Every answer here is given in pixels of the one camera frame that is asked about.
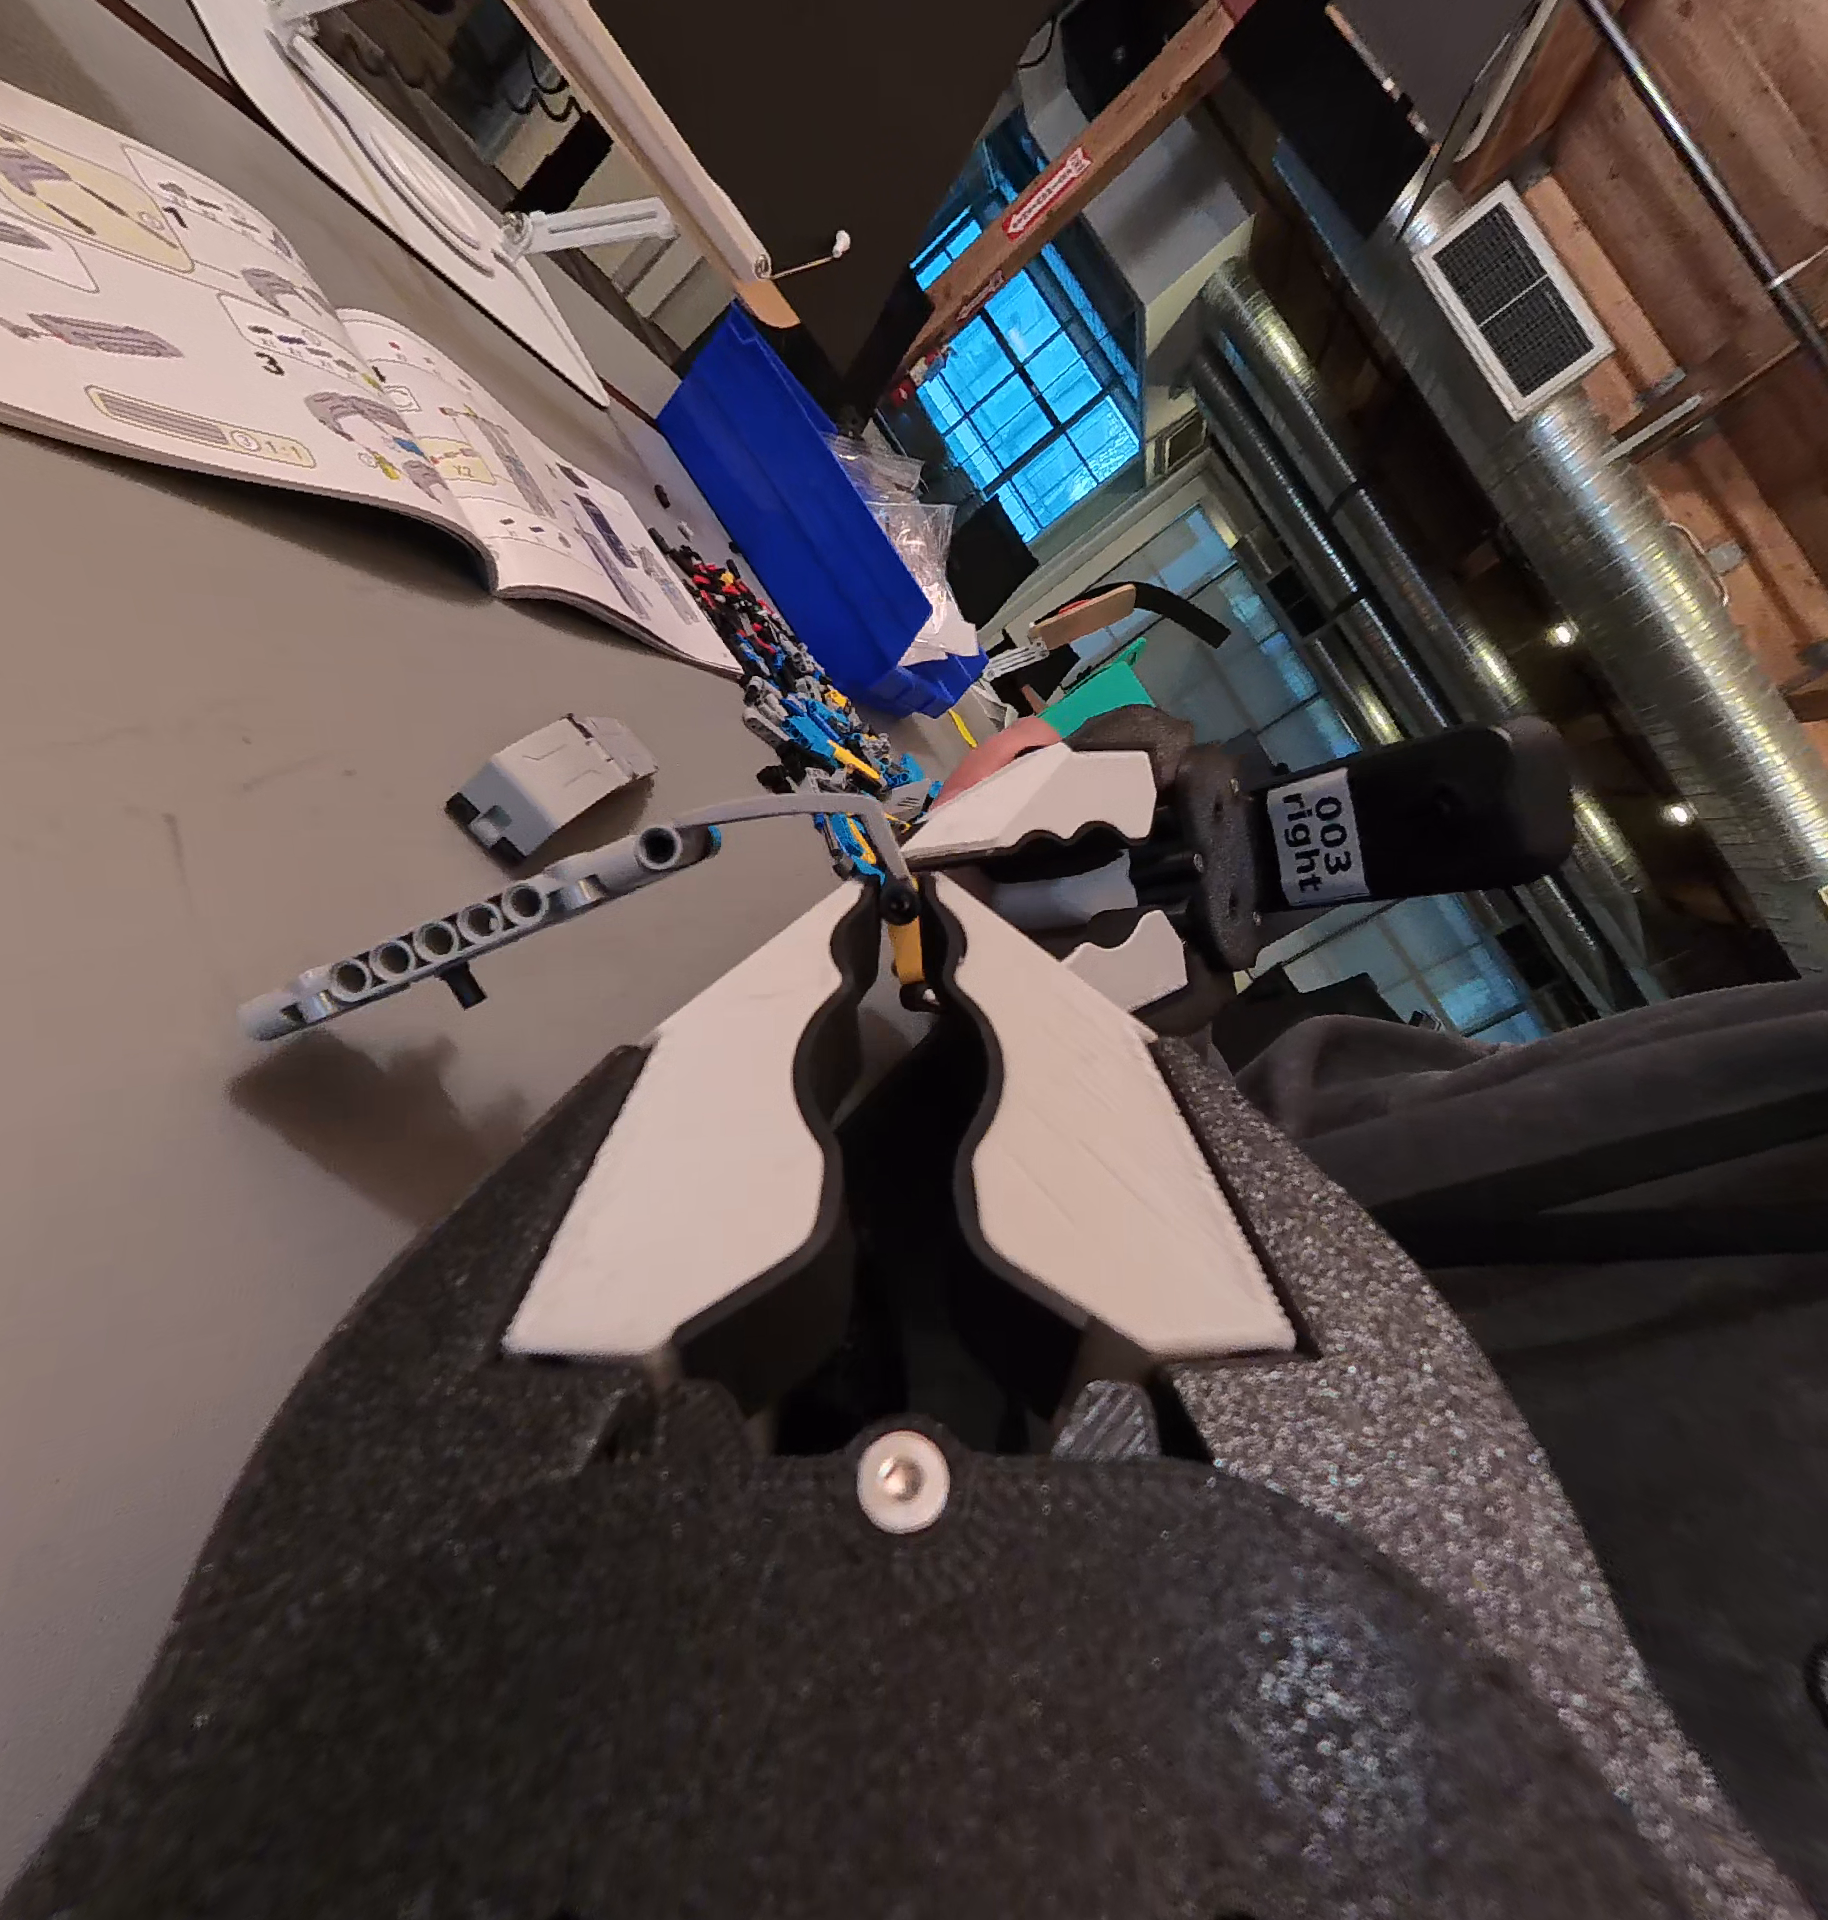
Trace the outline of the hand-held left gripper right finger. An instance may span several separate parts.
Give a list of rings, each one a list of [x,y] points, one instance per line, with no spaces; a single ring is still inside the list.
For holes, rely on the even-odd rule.
[[[937,995],[988,1061],[954,1162],[972,1258],[1030,1306],[972,1346],[1045,1420],[1089,1382],[1296,1352],[1296,1324],[1208,1162],[1153,1034],[998,920],[931,883]]]

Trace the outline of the green plastic tote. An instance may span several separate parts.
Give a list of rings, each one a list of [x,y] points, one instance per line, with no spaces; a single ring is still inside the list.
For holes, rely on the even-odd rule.
[[[1156,705],[1149,687],[1140,678],[1140,657],[1145,638],[1128,641],[1112,660],[1097,665],[1078,685],[1063,687],[1041,715],[1058,738],[1072,738],[1101,715],[1117,715],[1134,705]]]

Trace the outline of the blue storage bin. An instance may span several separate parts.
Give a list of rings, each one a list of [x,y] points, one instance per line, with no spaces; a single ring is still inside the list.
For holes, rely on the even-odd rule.
[[[910,660],[933,625],[931,593],[831,447],[831,419],[743,306],[727,306],[657,416],[660,435],[740,544],[827,680],[886,717],[947,717],[988,667],[967,654]]]

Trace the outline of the crumpled clear plastic bag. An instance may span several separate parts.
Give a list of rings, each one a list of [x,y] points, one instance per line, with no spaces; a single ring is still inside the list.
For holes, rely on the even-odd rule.
[[[827,442],[911,580],[931,593],[944,590],[959,505],[925,500],[924,463],[910,454],[840,431]]]

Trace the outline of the pile of toy building pieces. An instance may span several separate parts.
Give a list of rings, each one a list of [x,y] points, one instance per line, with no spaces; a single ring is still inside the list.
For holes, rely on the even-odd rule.
[[[886,880],[883,848],[901,844],[942,796],[916,755],[875,732],[806,654],[785,619],[730,568],[692,545],[660,555],[711,619],[743,670],[743,725],[772,750],[761,784],[773,796],[871,799],[882,822],[817,813],[837,877]]]

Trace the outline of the large dark panel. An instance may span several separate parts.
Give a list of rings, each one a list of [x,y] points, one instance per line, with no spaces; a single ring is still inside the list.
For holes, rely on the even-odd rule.
[[[850,374],[1058,2],[593,2]]]

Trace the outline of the red and white sign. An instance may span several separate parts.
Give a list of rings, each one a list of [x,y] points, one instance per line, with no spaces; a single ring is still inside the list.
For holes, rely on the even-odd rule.
[[[1089,169],[1095,169],[1095,151],[1078,140],[1007,204],[1000,215],[1000,233],[1011,244],[1019,244],[1032,230],[1047,226],[1051,215],[1058,215],[1058,209],[1072,204],[1072,196],[1084,189]]]

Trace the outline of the white instruction booklet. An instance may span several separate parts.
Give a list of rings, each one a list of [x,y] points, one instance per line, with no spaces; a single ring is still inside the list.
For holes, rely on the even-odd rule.
[[[499,600],[563,602],[743,673],[604,472],[414,331],[334,310],[229,186],[7,82],[0,422],[414,519],[460,538]]]

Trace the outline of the grey toy panel assembly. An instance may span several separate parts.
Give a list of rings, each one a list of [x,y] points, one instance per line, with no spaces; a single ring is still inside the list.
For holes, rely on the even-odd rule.
[[[657,755],[628,725],[563,715],[494,754],[451,791],[449,820],[494,861],[514,871],[597,803],[657,771]]]
[[[451,916],[423,920],[391,941],[297,972],[277,995],[242,1004],[237,1025],[249,1040],[273,1043],[307,1034],[310,1025],[334,1023],[361,1004],[399,997],[431,980],[444,984],[460,1009],[473,1009],[488,997],[473,977],[473,963],[478,956],[581,920],[593,909],[715,860],[723,826],[779,817],[859,820],[876,852],[882,916],[899,926],[916,922],[920,890],[876,799],[836,791],[763,796],[692,809],[669,822],[646,822],[637,834],[615,839],[593,852],[563,857],[541,877],[510,880],[497,893],[464,903]]]

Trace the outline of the wooden and black chair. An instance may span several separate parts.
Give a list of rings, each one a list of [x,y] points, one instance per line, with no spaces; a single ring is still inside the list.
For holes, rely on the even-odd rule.
[[[1169,619],[1172,625],[1186,627],[1193,638],[1208,646],[1220,646],[1232,636],[1230,620],[1213,619],[1212,610],[1201,610],[1193,600],[1169,593],[1166,584],[1117,582],[1117,584],[1089,590],[1032,619],[1025,625],[1025,636],[1017,646],[992,654],[988,678],[992,680],[1017,678],[1025,667],[1047,660],[1053,651],[1066,651],[1086,636],[1116,627],[1136,610]]]

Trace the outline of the grey desk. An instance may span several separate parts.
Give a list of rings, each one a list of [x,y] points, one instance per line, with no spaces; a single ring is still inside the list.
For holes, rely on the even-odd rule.
[[[0,1892],[120,1726],[265,1423],[615,1043],[836,888],[806,822],[294,1052],[236,1009],[488,861],[449,791],[626,717],[652,817],[756,788],[735,685],[497,602],[394,515],[0,425]]]

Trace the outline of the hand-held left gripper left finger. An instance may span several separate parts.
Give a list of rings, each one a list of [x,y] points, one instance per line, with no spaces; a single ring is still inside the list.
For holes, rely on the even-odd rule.
[[[859,1084],[875,890],[840,883],[650,1036],[509,1357],[799,1383],[851,1311],[836,1117]]]

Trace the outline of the silver ventilation duct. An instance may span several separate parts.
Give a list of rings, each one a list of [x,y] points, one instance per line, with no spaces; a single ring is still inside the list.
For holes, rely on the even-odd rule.
[[[1599,408],[1563,395],[1525,419],[1506,416],[1424,289],[1421,244],[1398,233],[1418,193],[1402,193],[1362,237],[1300,155],[1279,148],[1276,169],[1285,215],[1257,222],[1245,257],[1202,295],[1213,343],[1252,419],[1248,435],[1259,425],[1276,432],[1309,515],[1453,691],[1490,717],[1530,705],[1515,654],[1477,620],[1446,566],[1418,556],[1407,524],[1421,524],[1421,509],[1402,505],[1394,482],[1367,477],[1362,432],[1342,419],[1332,379],[1265,289],[1265,237],[1309,243],[1318,290],[1358,303],[1367,343],[1388,348],[1392,369],[1411,375],[1421,422],[1446,431],[1556,619],[1576,627],[1691,822],[1711,839],[1743,906],[1796,972],[1828,972],[1822,754]]]

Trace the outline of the white metal stand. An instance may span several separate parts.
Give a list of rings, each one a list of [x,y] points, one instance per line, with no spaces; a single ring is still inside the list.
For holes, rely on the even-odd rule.
[[[767,244],[705,175],[646,78],[591,2],[514,2],[575,101],[646,169],[650,200],[618,209],[499,215],[320,50],[330,2],[191,2],[232,82],[262,122],[378,222],[491,311],[575,392],[607,406],[580,337],[536,269],[547,251],[685,233],[763,323],[799,323]]]

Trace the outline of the person's right hand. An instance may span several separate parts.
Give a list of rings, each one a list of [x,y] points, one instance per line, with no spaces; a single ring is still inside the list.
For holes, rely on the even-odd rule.
[[[1045,717],[1024,717],[1011,726],[988,734],[979,745],[972,745],[959,765],[942,784],[937,806],[954,803],[962,791],[992,780],[1007,763],[1045,754],[1051,745],[1063,745],[1063,734]]]

